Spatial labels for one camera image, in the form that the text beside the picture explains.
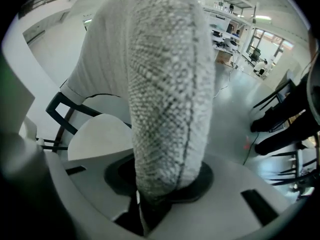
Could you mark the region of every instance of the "floor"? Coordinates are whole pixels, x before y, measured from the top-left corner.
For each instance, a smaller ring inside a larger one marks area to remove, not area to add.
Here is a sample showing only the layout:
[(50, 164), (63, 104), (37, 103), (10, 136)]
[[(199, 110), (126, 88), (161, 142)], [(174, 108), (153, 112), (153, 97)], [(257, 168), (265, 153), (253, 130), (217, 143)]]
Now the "floor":
[[(210, 122), (206, 156), (219, 156), (231, 160), (235, 163), (243, 164), (248, 157), (245, 166), (254, 173), (265, 179), (276, 178), (277, 172), (289, 169), (291, 162), (287, 157), (270, 157), (273, 153), (266, 156), (257, 155), (254, 148), (249, 148), (257, 133), (251, 133), (250, 124), (254, 119), (263, 116), (269, 106), (275, 105), (274, 100), (264, 110), (254, 109), (253, 106), (268, 96), (272, 90), (267, 87), (263, 80), (252, 72), (252, 67), (244, 60), (240, 61), (239, 68), (232, 70), (222, 64), (216, 64), (215, 94), (219, 89), (228, 85), (227, 88), (220, 90), (213, 100), (213, 115)], [(96, 109), (102, 113), (117, 116), (122, 121), (130, 123), (128, 104), (119, 97), (96, 96), (85, 101), (85, 105)], [(70, 123), (79, 128), (90, 116), (75, 112)], [(256, 143), (267, 138), (271, 133), (260, 133)], [(67, 131), (62, 136), (62, 142), (68, 145), (72, 135)], [(288, 146), (277, 152), (292, 151), (293, 147)], [(67, 152), (60, 153), (61, 159), (66, 161)], [(277, 189), (293, 203), (297, 194), (292, 194), (288, 186), (280, 186)]]

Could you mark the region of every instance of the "window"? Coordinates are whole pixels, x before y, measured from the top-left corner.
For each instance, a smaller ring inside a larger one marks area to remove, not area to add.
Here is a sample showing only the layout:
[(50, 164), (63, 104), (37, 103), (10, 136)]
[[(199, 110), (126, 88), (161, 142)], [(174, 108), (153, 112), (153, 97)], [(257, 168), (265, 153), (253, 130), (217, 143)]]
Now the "window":
[(284, 51), (291, 51), (294, 45), (283, 38), (256, 28), (251, 42), (246, 50), (252, 54), (256, 48), (260, 50), (260, 58), (271, 59), (274, 57), (273, 65), (276, 65)]

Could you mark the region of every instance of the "black slot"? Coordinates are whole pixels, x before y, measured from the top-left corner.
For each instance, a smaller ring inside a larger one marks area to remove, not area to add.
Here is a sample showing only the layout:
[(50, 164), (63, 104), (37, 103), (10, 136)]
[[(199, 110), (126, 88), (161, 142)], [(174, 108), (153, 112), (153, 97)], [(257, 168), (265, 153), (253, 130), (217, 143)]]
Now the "black slot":
[(72, 175), (72, 174), (81, 173), (85, 170), (87, 170), (87, 169), (81, 165), (81, 166), (77, 166), (74, 168), (66, 169), (65, 171), (66, 171), (66, 174)]
[(276, 211), (255, 189), (243, 191), (241, 195), (262, 226), (267, 225), (278, 217)]

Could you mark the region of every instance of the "black cable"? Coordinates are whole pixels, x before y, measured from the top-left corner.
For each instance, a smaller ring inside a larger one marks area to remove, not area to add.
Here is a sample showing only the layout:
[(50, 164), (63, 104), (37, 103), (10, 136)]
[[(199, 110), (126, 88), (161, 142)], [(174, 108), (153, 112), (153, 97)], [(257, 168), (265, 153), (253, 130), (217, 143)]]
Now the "black cable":
[(251, 146), (250, 146), (250, 148), (249, 148), (249, 151), (248, 151), (248, 155), (246, 156), (246, 158), (245, 158), (245, 160), (244, 160), (244, 162), (243, 162), (243, 164), (242, 164), (243, 166), (244, 166), (245, 163), (247, 162), (247, 160), (248, 160), (248, 158), (249, 158), (249, 155), (250, 155), (250, 151), (251, 151), (253, 145), (255, 144), (256, 140), (258, 139), (259, 134), (260, 134), (260, 132), (258, 132), (258, 135), (256, 136), (255, 140), (254, 140), (253, 143), (251, 144)]
[(316, 51), (316, 53), (313, 55), (313, 58), (311, 59), (311, 61), (308, 63), (308, 65), (305, 66), (305, 68), (302, 70), (301, 76), (300, 76), (300, 80), (303, 78), (304, 76), (304, 72), (305, 70), (308, 68), (308, 66), (314, 61), (315, 57), (318, 55), (319, 50)]

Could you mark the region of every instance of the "ceiling light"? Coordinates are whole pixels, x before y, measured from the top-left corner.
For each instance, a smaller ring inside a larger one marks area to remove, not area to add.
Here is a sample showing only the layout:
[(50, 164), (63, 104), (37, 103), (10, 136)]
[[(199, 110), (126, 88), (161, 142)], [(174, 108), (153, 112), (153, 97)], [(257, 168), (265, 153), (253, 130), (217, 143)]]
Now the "ceiling light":
[(255, 18), (256, 18), (256, 19), (262, 19), (262, 20), (271, 21), (271, 18), (270, 18), (269, 16), (256, 15)]

